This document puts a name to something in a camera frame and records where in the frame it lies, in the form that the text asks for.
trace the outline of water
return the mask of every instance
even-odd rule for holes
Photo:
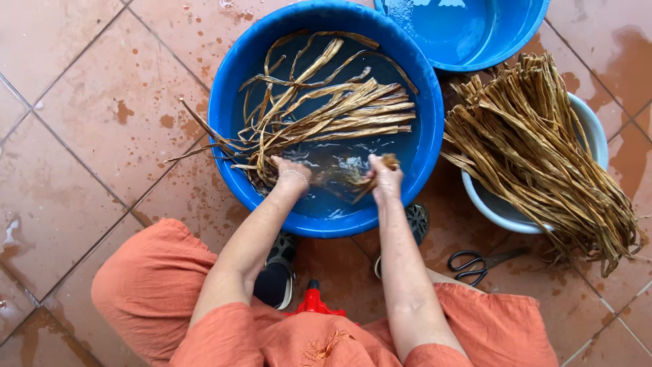
[[[276,63],[281,55],[286,55],[287,58],[271,74],[272,76],[282,80],[288,80],[292,61],[297,51],[306,45],[308,37],[309,35],[295,37],[287,44],[274,49],[269,63],[270,66]],[[314,39],[311,47],[297,62],[294,73],[295,78],[301,75],[312,64],[332,39],[332,37],[316,37]],[[344,45],[335,57],[307,82],[318,82],[326,79],[348,57],[365,49],[367,47],[362,44],[344,38]],[[255,66],[248,75],[263,74],[264,60],[265,56],[263,54],[260,60],[254,63]],[[365,66],[370,66],[372,71],[364,80],[374,77],[380,84],[400,82],[406,89],[410,101],[416,101],[416,98],[396,69],[389,62],[378,56],[360,56],[356,58],[329,83],[329,86],[344,83],[347,79],[360,75]],[[286,87],[284,86],[275,85],[273,95],[278,95],[285,89]],[[313,89],[304,89],[302,92],[299,92],[299,97],[311,90]],[[249,113],[263,100],[264,93],[264,83],[258,84],[251,92],[248,104]],[[293,115],[296,119],[300,119],[323,106],[329,99],[330,96],[308,100],[298,107]],[[240,92],[234,101],[234,113],[231,121],[231,124],[234,126],[234,131],[242,129],[244,124],[242,113],[244,102],[245,90]],[[407,172],[414,159],[421,135],[421,122],[419,120],[418,109],[417,119],[411,121],[409,124],[412,126],[411,133],[300,143],[286,149],[282,154],[283,157],[308,166],[312,171],[313,177],[319,178],[323,182],[321,186],[313,185],[310,188],[309,194],[295,205],[293,212],[320,219],[337,219],[358,212],[369,205],[373,205],[371,195],[365,196],[356,205],[352,205],[351,201],[357,194],[352,192],[353,188],[346,183],[346,178],[352,172],[358,172],[363,175],[369,169],[367,156],[370,153],[377,155],[395,153],[401,161],[401,169]]]
[[[492,0],[384,0],[383,8],[426,55],[464,65],[486,43],[493,21]]]

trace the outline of scissors blade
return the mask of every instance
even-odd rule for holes
[[[515,249],[505,253],[499,253],[498,255],[489,256],[484,258],[485,269],[493,268],[494,266],[504,263],[505,261],[511,260],[515,257],[525,255],[530,252],[529,247],[521,247],[520,249]]]

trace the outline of scissors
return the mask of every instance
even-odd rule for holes
[[[511,260],[515,257],[519,257],[521,255],[525,255],[526,253],[529,253],[529,248],[528,247],[521,247],[520,249],[515,249],[512,251],[508,251],[505,253],[499,253],[498,255],[493,255],[493,256],[487,256],[487,257],[482,257],[482,254],[479,253],[478,251],[468,251],[468,250],[463,250],[463,251],[457,251],[456,253],[452,254],[451,257],[449,258],[448,261],[448,266],[449,269],[451,269],[452,272],[459,272],[463,269],[468,268],[469,266],[475,264],[475,263],[480,263],[482,262],[484,267],[479,270],[470,270],[466,272],[461,272],[455,276],[455,280],[460,280],[464,277],[467,276],[474,276],[474,275],[479,275],[479,277],[473,281],[473,283],[470,284],[470,286],[475,287],[480,281],[487,275],[487,271],[489,269],[493,268],[494,266],[504,263],[505,261]],[[468,263],[462,265],[462,266],[453,266],[452,261],[455,260],[456,257],[458,256],[464,256],[464,255],[471,255],[474,257],[474,259],[470,260]]]

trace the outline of black scissors handle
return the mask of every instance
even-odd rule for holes
[[[470,260],[468,263],[462,265],[462,266],[453,266],[452,262],[455,260],[456,257],[458,256],[464,256],[464,255],[471,255],[474,256],[475,258]],[[484,262],[484,258],[482,257],[482,254],[479,253],[478,251],[468,251],[468,250],[463,250],[463,251],[457,251],[456,253],[452,254],[451,257],[449,258],[448,261],[448,267],[451,269],[452,272],[459,272],[460,270],[466,269],[469,266],[475,264],[475,263],[482,263],[482,269],[479,270],[472,270],[469,272],[461,272],[457,275],[455,275],[455,280],[460,280],[464,277],[467,276],[476,276],[479,275],[479,277],[473,281],[473,283],[470,283],[469,285],[472,287],[475,287],[484,277],[487,275],[487,269],[486,269],[486,263]]]

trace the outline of red plastic stool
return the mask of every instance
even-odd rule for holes
[[[346,317],[346,311],[344,310],[331,310],[326,306],[324,302],[321,301],[319,291],[319,281],[313,279],[308,282],[308,290],[306,295],[303,298],[303,302],[299,304],[297,310],[294,312],[284,312],[287,316],[296,315],[300,312],[316,312],[323,313],[325,315],[337,315]]]

